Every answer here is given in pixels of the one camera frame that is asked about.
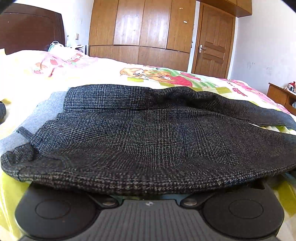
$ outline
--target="door handle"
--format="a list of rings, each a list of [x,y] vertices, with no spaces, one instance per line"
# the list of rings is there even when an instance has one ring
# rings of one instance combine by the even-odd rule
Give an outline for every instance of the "door handle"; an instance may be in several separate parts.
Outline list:
[[[200,53],[202,52],[202,50],[206,50],[204,48],[202,48],[202,44],[200,45]]]

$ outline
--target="bed sheet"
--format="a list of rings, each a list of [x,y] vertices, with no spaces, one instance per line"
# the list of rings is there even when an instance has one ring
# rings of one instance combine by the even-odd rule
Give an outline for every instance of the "bed sheet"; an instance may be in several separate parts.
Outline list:
[[[8,56],[0,55],[0,100],[7,106],[7,116],[0,125],[0,139],[10,135],[52,92],[88,84],[119,84],[154,89],[187,86],[195,91],[211,91],[229,99],[250,101],[260,107],[290,114],[282,105],[238,80],[218,79],[168,68],[127,64],[111,59],[93,58],[69,48],[54,52],[23,50]],[[285,126],[262,128],[296,134]],[[21,236],[14,220],[14,210],[28,187],[0,172],[0,240],[17,240]],[[279,237],[296,240],[295,187],[286,176],[274,185],[285,209],[285,223]]]

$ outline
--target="nightstand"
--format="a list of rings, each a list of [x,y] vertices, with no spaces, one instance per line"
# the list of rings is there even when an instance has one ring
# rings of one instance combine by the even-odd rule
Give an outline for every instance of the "nightstand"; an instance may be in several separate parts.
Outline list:
[[[296,115],[296,109],[292,106],[296,101],[296,95],[290,91],[269,83],[267,96],[274,102],[283,105],[291,114]]]

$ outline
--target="black circular disc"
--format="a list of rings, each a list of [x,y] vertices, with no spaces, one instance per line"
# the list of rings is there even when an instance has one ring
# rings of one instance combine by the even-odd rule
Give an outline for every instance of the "black circular disc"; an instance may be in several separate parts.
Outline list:
[[[28,190],[15,211],[21,229],[36,239],[67,239],[83,232],[96,216],[86,195],[49,188]]]
[[[276,232],[284,219],[273,193],[248,189],[220,194],[206,201],[203,214],[217,231],[239,239],[260,239]]]

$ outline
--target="headboard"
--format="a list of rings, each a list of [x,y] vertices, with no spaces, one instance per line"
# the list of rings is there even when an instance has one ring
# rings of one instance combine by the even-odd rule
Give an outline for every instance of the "headboard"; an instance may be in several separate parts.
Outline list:
[[[62,15],[25,4],[13,3],[0,15],[0,49],[47,51],[52,41],[65,45]]]

